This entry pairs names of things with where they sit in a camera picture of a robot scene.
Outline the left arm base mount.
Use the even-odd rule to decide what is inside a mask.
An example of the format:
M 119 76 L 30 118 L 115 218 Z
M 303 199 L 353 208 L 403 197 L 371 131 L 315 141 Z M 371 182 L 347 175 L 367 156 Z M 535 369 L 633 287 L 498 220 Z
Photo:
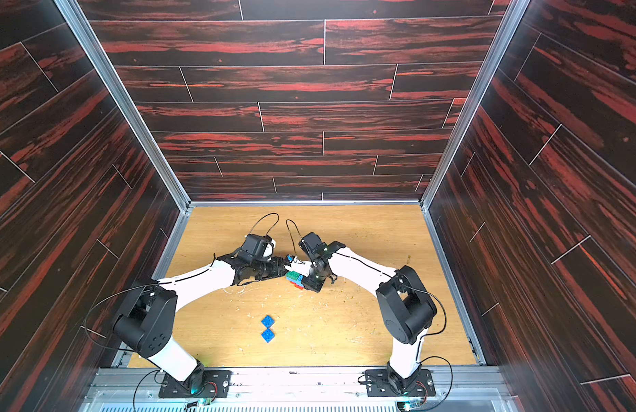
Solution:
M 232 372 L 226 369 L 205 369 L 202 365 L 183 381 L 178 381 L 165 373 L 158 397 L 162 399 L 199 399 L 215 400 L 226 398 L 230 390 Z

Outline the light blue long lego brick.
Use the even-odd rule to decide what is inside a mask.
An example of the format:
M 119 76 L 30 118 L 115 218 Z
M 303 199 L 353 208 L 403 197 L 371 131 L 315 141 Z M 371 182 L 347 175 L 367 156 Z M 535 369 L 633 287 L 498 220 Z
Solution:
M 295 279 L 295 278 L 290 278 L 290 277 L 288 277 L 288 276 L 287 276 L 287 278 L 286 278 L 286 279 L 287 279 L 289 282 L 291 282 L 292 284 L 296 283 L 296 284 L 300 284 L 300 285 L 302 285 L 302 286 L 303 286 L 303 284 L 302 284 L 302 280 L 301 280 L 301 279 L 299 279 L 299 278 Z

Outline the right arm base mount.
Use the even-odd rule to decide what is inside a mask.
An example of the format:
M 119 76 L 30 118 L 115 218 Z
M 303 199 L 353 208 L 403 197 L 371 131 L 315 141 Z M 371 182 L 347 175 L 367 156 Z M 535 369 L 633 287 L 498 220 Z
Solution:
M 370 398 L 436 396 L 431 372 L 422 367 L 408 378 L 402 378 L 390 365 L 385 369 L 368 369 L 357 382 L 365 386 Z

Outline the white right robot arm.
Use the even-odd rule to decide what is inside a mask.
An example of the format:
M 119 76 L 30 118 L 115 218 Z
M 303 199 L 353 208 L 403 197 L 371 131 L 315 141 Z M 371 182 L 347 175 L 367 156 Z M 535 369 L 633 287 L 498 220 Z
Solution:
M 423 339 L 437 314 L 432 295 L 417 272 L 406 265 L 394 269 L 376 264 L 340 242 L 326 244 L 315 233 L 299 246 L 309 262 L 294 263 L 292 268 L 306 280 L 343 277 L 376 297 L 383 324 L 393 338 L 389 372 L 400 379 L 414 376 L 420 369 Z

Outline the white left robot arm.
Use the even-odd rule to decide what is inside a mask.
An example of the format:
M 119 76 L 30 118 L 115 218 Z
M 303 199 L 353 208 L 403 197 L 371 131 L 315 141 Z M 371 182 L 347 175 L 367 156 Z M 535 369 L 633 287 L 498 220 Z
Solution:
M 129 348 L 195 394 L 204 387 L 204 366 L 173 338 L 178 310 L 243 280 L 261 282 L 287 272 L 281 257 L 249 263 L 224 255 L 195 271 L 129 290 L 115 317 L 113 332 Z

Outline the green long lego brick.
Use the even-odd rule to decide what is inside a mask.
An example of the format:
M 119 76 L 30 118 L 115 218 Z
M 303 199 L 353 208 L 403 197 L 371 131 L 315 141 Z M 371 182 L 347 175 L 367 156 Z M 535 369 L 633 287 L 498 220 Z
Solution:
M 297 278 L 299 278 L 301 280 L 303 279 L 303 275 L 298 273 L 298 272 L 296 272 L 296 271 L 287 272 L 285 278 L 287 278 L 287 276 L 290 277 L 290 278 L 295 278 L 295 279 L 297 279 Z

